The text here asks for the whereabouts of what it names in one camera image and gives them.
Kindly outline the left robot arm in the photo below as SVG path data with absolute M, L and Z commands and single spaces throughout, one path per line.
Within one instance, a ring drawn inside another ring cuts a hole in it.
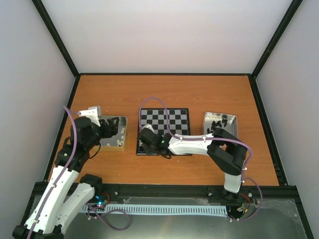
M 33 213 L 24 225 L 16 226 L 15 239 L 62 239 L 79 210 L 89 200 L 103 197 L 102 178 L 86 174 L 75 191 L 67 196 L 90 150 L 104 138 L 118 133 L 119 118 L 81 116 L 72 120 L 70 136 L 57 153 L 51 179 Z

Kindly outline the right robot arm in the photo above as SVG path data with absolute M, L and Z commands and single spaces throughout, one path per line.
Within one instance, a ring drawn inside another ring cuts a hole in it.
M 218 128 L 206 135 L 161 135 L 147 124 L 138 133 L 138 141 L 146 155 L 156 154 L 168 159 L 193 154 L 210 157 L 224 172 L 224 199 L 235 202 L 239 198 L 245 162 L 251 158 L 252 150 L 226 130 Z

